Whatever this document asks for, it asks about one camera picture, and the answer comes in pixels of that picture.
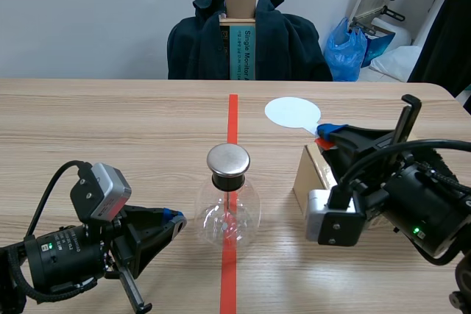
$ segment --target wood grain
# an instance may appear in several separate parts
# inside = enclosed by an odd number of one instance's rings
[[[60,165],[108,163],[131,185],[131,204],[170,207],[189,219],[137,281],[154,313],[217,313],[221,254],[195,238],[192,219],[209,177],[206,154],[226,139],[229,93],[239,95],[239,143],[251,154],[249,175],[262,202],[257,240],[238,260],[239,313],[456,312],[447,299],[456,289],[454,267],[428,265],[401,235],[368,231],[351,249],[304,241],[291,189],[312,137],[274,125],[263,112],[274,98],[298,96],[319,105],[323,122],[393,129],[400,97],[410,93],[423,101],[418,138],[469,140],[468,114],[433,85],[0,79],[0,246],[22,239]],[[471,185],[471,155],[443,155]],[[78,223],[68,197],[76,180],[75,171],[60,180],[38,234]],[[102,279],[70,301],[28,301],[26,312],[132,311],[119,282]]]

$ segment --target glass flask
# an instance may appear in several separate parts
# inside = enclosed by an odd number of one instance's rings
[[[207,158],[213,175],[199,189],[195,203],[198,236],[225,249],[247,247],[260,225],[260,199],[245,173],[248,152],[239,145],[213,147]]]

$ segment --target blue plastic bag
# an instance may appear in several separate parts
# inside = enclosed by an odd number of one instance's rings
[[[333,81],[358,80],[367,44],[366,37],[360,29],[358,34],[348,33],[347,18],[340,21],[330,33],[324,53]]]

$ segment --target silver cap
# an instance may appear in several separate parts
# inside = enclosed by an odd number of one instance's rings
[[[249,153],[233,143],[214,146],[209,151],[206,161],[214,174],[225,178],[241,176],[250,166]]]

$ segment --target white wall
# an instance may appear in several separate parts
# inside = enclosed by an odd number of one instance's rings
[[[192,1],[0,0],[0,76],[166,78],[168,34],[194,14]],[[313,21],[323,46],[354,2],[286,0],[280,9]]]

